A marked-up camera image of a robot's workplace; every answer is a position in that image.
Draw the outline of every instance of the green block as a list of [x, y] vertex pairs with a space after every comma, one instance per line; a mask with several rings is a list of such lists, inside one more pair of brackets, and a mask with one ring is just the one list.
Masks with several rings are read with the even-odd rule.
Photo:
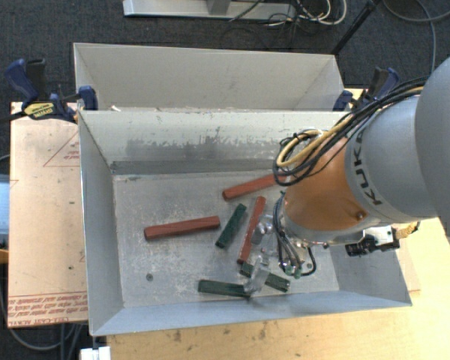
[[200, 280], [198, 283], [198, 292], [245, 298], [250, 297], [250, 294], [245, 292], [241, 284], [222, 283], [221, 281], [213, 280]]
[[235, 236], [239, 230], [240, 220], [242, 219], [246, 210], [247, 207], [245, 205], [237, 205], [237, 208], [235, 208], [232, 217], [228, 220], [228, 223], [226, 223], [225, 229], [221, 233], [217, 242], [215, 242], [215, 245], [217, 247], [228, 248], [228, 246], [232, 242], [233, 236]]
[[[254, 271], [254, 266], [249, 264], [248, 262], [244, 262], [240, 269], [240, 274], [250, 278], [252, 272]], [[267, 280], [265, 281], [265, 285], [268, 285], [271, 288], [275, 288], [281, 292], [288, 292], [290, 289], [290, 282], [283, 277], [277, 276], [276, 274], [268, 274]]]

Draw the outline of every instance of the yellow cable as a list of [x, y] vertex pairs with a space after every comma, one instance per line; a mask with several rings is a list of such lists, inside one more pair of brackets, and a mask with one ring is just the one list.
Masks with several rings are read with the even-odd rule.
[[303, 148], [298, 154], [291, 157], [289, 160], [284, 161], [284, 157], [286, 154], [290, 152], [292, 148], [294, 148], [300, 141], [302, 141], [305, 137], [309, 136], [316, 136], [320, 134], [319, 130], [308, 130], [306, 133], [302, 135], [298, 135], [298, 137], [293, 138], [288, 144], [285, 145], [285, 148], [280, 152], [280, 154], [277, 157], [277, 166], [280, 168], [288, 167], [289, 165], [296, 163], [297, 161], [303, 161], [305, 158], [308, 157], [308, 155], [320, 144], [322, 144], [325, 140], [327, 140], [330, 136], [333, 134], [336, 134], [338, 131], [340, 131], [342, 128], [347, 125], [347, 123], [352, 119], [353, 117], [349, 115], [346, 117], [343, 121], [340, 123], [334, 125], [330, 130], [327, 130], [323, 132], [322, 136], [316, 138], [314, 141], [312, 141], [310, 144], [308, 144], [305, 148]]

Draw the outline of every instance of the red wooden stick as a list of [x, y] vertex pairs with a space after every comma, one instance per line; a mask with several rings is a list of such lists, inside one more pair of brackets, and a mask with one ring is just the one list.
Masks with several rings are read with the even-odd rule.
[[248, 222], [247, 233], [245, 233], [245, 239], [241, 246], [240, 254], [238, 255], [238, 264], [243, 264], [250, 256], [250, 251], [252, 249], [252, 235], [254, 234], [260, 215], [265, 209], [266, 203], [267, 199], [263, 196], [258, 196], [255, 200], [255, 206], [253, 207], [252, 215], [250, 216], [250, 221]]
[[222, 192], [222, 196], [225, 200], [235, 199], [236, 197], [251, 194], [252, 192], [260, 191], [275, 185], [275, 178], [273, 175], [263, 176], [246, 183], [236, 185], [235, 187], [227, 188]]
[[199, 219], [179, 221], [177, 223], [168, 223], [154, 226], [147, 226], [143, 233], [147, 240], [159, 239], [168, 236], [180, 236], [188, 233], [204, 230], [213, 230], [220, 226], [218, 216], [202, 217]]

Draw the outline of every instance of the black pole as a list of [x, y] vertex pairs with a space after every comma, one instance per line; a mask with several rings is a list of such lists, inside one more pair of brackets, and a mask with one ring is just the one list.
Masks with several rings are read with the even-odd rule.
[[361, 12], [356, 17], [355, 21], [353, 22], [352, 26], [346, 31], [346, 34], [340, 39], [338, 44], [335, 46], [335, 48], [331, 51], [332, 55], [338, 55], [340, 51], [345, 47], [345, 44], [347, 44], [348, 40], [357, 32], [357, 30], [360, 28], [360, 26], [363, 24], [363, 22], [367, 19], [367, 17], [375, 11], [375, 8], [377, 8], [377, 5], [380, 4], [382, 0], [368, 0], [367, 4], [363, 7]]

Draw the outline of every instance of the kuka logo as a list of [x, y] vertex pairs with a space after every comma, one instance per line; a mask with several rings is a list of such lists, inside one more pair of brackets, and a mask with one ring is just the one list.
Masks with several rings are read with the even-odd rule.
[[355, 147], [353, 149], [353, 157], [355, 160], [353, 161], [353, 166], [355, 167], [355, 174], [357, 176], [361, 176], [361, 184], [360, 187], [363, 189], [363, 193], [365, 196], [367, 196], [369, 199], [371, 199], [374, 206], [379, 206], [382, 204], [380, 200], [377, 199], [374, 190], [370, 187], [367, 179], [367, 174], [363, 170], [363, 163], [361, 159], [362, 154], [362, 136], [365, 132], [365, 129], [362, 129], [355, 139], [355, 144], [358, 144], [358, 149]]

